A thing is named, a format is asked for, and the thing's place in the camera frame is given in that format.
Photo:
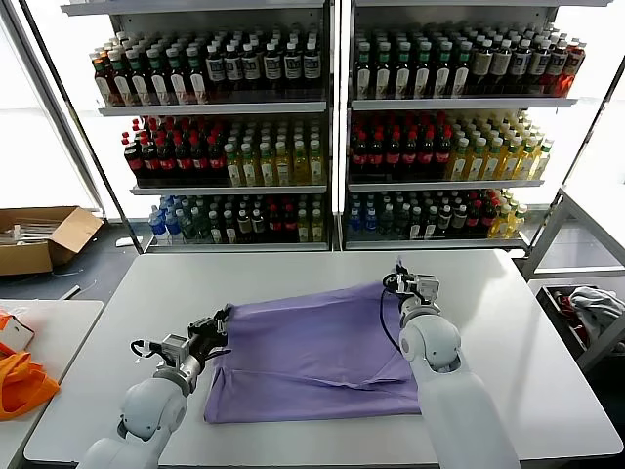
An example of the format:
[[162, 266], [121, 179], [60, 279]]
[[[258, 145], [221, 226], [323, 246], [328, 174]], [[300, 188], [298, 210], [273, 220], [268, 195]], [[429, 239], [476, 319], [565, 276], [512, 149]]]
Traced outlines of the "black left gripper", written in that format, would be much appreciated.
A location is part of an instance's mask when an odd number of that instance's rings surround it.
[[208, 362], [229, 353], [229, 305], [218, 310], [212, 318], [191, 323], [187, 328], [189, 353], [199, 362]]

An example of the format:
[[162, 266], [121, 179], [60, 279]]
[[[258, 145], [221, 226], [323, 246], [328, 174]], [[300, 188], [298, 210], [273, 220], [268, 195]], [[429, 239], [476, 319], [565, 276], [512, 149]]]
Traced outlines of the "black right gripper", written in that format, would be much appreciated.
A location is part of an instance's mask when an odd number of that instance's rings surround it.
[[402, 269], [397, 268], [394, 276], [390, 278], [390, 291], [397, 297], [415, 295], [416, 279], [410, 272], [402, 275]]

